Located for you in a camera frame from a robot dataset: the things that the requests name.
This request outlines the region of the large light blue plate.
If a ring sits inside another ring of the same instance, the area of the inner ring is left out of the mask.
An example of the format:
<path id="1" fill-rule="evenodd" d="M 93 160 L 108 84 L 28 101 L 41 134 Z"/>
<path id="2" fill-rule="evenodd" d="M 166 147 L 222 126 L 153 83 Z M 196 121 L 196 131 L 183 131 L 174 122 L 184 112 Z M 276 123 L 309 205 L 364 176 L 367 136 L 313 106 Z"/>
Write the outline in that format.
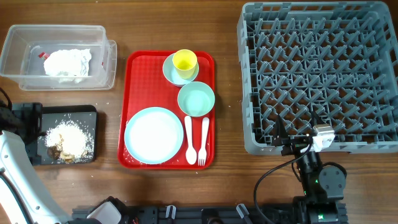
<path id="1" fill-rule="evenodd" d="M 162 107 L 145 108 L 126 123 L 124 144 L 130 156 L 149 165 L 169 161 L 180 150 L 184 130 L 180 119 Z"/>

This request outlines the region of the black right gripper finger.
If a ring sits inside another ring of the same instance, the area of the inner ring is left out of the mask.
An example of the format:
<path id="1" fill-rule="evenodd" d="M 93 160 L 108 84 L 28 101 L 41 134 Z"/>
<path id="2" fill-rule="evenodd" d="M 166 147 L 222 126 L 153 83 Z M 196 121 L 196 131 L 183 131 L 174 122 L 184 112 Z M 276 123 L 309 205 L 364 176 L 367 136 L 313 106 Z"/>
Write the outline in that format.
<path id="1" fill-rule="evenodd" d="M 275 125 L 274 125 L 274 137 L 275 138 L 287 138 L 288 134 L 285 130 L 285 126 L 283 124 L 283 120 L 280 115 L 277 116 Z"/>
<path id="2" fill-rule="evenodd" d="M 319 115 L 316 114 L 316 112 L 311 111 L 310 124 L 312 127 L 315 127 L 316 125 L 323 124 L 323 120 L 321 117 L 319 117 Z"/>

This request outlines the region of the food scraps and rice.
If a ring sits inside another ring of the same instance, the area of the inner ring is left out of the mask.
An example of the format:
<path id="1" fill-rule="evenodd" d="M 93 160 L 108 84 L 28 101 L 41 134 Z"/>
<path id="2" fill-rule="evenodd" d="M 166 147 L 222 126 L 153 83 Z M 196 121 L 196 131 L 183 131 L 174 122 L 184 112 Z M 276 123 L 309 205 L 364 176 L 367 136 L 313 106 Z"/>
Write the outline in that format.
<path id="1" fill-rule="evenodd" d="M 47 153 L 57 162 L 66 164 L 88 162 L 94 158 L 95 139 L 87 128 L 72 120 L 62 120 L 45 135 Z"/>

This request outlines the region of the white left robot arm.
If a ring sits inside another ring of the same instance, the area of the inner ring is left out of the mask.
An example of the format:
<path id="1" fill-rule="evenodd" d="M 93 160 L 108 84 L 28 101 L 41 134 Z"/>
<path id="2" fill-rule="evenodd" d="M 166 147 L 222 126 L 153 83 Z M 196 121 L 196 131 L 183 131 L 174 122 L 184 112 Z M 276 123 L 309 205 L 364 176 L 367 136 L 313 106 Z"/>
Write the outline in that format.
<path id="1" fill-rule="evenodd" d="M 42 104 L 1 106 L 1 205 L 11 223 L 122 223 L 117 200 L 109 197 L 85 218 L 73 219 L 52 198 L 26 152 L 41 134 Z"/>

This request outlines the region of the red snack wrapper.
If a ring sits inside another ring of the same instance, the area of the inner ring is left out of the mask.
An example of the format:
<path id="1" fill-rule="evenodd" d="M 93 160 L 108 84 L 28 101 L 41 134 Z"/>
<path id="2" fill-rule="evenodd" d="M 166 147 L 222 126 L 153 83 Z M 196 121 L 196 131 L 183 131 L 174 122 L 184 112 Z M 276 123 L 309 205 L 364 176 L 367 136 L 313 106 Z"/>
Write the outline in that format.
<path id="1" fill-rule="evenodd" d="M 42 52 L 42 53 L 39 55 L 39 58 L 44 59 L 44 60 L 47 60 L 49 57 L 50 57 L 50 54 L 45 53 L 45 52 Z"/>

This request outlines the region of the white napkin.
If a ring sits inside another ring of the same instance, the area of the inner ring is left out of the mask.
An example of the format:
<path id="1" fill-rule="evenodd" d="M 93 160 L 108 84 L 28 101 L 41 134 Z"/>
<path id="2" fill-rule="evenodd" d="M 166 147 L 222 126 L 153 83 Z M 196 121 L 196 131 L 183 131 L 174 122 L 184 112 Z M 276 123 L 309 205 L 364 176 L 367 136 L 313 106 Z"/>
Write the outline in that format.
<path id="1" fill-rule="evenodd" d="M 59 83 L 80 83 L 89 73 L 90 49 L 58 50 L 44 61 L 45 74 Z"/>

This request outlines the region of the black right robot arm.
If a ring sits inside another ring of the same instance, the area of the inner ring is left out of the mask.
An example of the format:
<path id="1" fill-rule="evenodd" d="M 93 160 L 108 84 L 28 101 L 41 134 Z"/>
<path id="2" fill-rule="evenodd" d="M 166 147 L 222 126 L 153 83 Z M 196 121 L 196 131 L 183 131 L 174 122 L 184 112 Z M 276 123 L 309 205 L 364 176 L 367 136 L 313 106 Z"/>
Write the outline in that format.
<path id="1" fill-rule="evenodd" d="M 335 131 L 316 114 L 311 114 L 312 132 L 292 138 L 287 134 L 280 116 L 275 122 L 272 144 L 281 146 L 283 156 L 293 155 L 304 196 L 294 197 L 293 213 L 297 223 L 348 223 L 343 191 L 347 171 L 335 162 L 322 162 L 320 151 L 331 146 Z"/>

